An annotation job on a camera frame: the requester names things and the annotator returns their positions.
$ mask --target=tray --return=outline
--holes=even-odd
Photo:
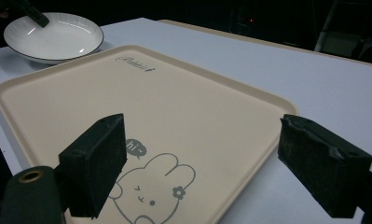
[[[96,120],[123,113],[128,162],[99,218],[215,223],[277,146],[285,99],[149,49],[125,46],[11,79],[0,109],[32,166]]]

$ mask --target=white tabletop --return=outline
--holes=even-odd
[[[101,50],[139,45],[294,103],[312,119],[372,155],[372,64],[282,49],[138,19],[102,27]],[[47,67],[0,49],[0,83]],[[28,167],[0,113],[0,147],[13,174]],[[333,219],[278,160],[269,157],[221,223],[361,223]]]

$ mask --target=bunny face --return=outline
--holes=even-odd
[[[173,154],[164,153],[145,167],[124,174],[115,185],[116,195],[110,198],[130,223],[164,223],[173,216],[194,179],[191,166],[179,164]]]

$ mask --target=gray speech bubble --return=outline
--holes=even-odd
[[[139,160],[140,157],[143,157],[147,153],[147,148],[136,139],[127,139],[125,143],[127,144],[127,152]]]

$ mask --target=white bowl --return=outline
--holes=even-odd
[[[95,52],[103,42],[103,31],[85,18],[58,12],[43,13],[49,24],[42,28],[29,17],[6,27],[7,44],[23,57],[48,64],[64,63]]]

